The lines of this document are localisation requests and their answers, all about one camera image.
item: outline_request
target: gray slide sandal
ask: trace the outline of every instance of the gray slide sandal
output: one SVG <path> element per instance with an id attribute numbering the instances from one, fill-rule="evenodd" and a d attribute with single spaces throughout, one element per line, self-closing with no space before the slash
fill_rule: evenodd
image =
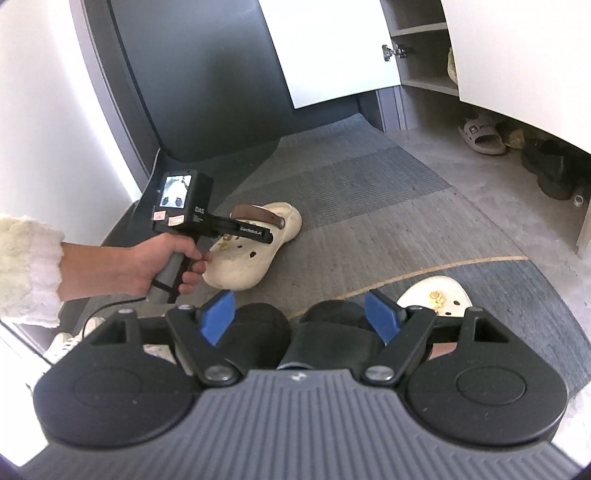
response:
<path id="1" fill-rule="evenodd" d="M 468 147 L 475 152 L 484 155 L 502 155 L 507 151 L 499 132 L 482 115 L 474 120 L 468 120 L 464 128 L 457 127 L 457 131 L 460 132 Z"/>

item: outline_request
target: white cabinet door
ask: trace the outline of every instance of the white cabinet door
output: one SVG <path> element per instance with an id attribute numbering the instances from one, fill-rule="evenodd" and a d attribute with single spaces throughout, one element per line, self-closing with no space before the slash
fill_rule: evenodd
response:
<path id="1" fill-rule="evenodd" d="M 294 107 L 400 85 L 379 0 L 259 0 Z"/>
<path id="2" fill-rule="evenodd" d="M 591 2 L 441 2 L 460 100 L 591 152 Z"/>

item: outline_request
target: cabinet shelf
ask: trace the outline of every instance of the cabinet shelf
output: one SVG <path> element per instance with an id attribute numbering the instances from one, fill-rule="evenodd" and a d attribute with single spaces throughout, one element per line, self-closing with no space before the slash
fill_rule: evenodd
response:
<path id="1" fill-rule="evenodd" d="M 418 27 L 403 28 L 401 30 L 390 31 L 390 37 L 402 37 L 403 35 L 412 35 L 414 33 L 436 32 L 447 30 L 446 22 L 432 23 L 429 25 L 419 25 Z"/>
<path id="2" fill-rule="evenodd" d="M 446 93 L 448 95 L 460 96 L 457 85 L 447 75 L 440 77 L 421 77 L 413 79 L 401 79 L 403 85 L 409 87 L 432 90 L 433 92 Z"/>

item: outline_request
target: metal hinge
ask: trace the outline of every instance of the metal hinge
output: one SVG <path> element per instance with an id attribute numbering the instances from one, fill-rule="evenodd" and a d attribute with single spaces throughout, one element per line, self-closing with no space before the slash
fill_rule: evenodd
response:
<path id="1" fill-rule="evenodd" d="M 414 52 L 414 48 L 406 48 L 404 44 L 395 44 L 394 49 L 392 50 L 387 45 L 382 45 L 382 52 L 384 52 L 384 61 L 390 61 L 392 56 L 398 57 L 399 59 L 405 59 L 408 53 Z"/>

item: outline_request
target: yellow stripe on rug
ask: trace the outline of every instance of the yellow stripe on rug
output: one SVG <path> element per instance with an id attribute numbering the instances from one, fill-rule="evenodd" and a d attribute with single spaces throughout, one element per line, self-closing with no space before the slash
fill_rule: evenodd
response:
<path id="1" fill-rule="evenodd" d="M 350 291 L 348 293 L 345 293 L 344 295 L 339 295 L 338 297 L 335 297 L 333 300 L 346 300 L 351 297 L 355 297 L 356 295 L 359 295 L 360 293 L 369 292 L 370 290 L 373 290 L 374 288 L 380 288 L 380 287 L 383 287 L 384 285 L 389 285 L 391 283 L 394 283 L 394 282 L 397 282 L 400 280 L 406 280 L 407 278 L 418 277 L 419 275 L 423 275 L 425 273 L 438 272 L 441 270 L 445 270 L 446 268 L 461 267 L 462 265 L 473 265 L 473 264 L 478 264 L 478 263 L 522 261 L 522 260 L 529 260 L 529 258 L 524 255 L 513 255 L 511 257 L 473 258 L 472 260 L 462 260 L 461 262 L 448 263 L 447 265 L 438 265 L 436 267 L 422 268 L 421 270 L 415 270 L 414 272 L 405 273 L 404 275 L 392 277 L 387 280 L 374 283 L 373 285 L 369 285 L 367 287 L 360 288 L 358 290 Z M 287 318 L 290 320 L 294 319 L 294 318 L 298 318 L 298 317 L 302 316 L 303 314 L 305 314 L 309 308 L 310 307 L 308 307 L 305 310 L 300 310 L 299 312 L 292 313 L 292 314 L 288 315 Z"/>

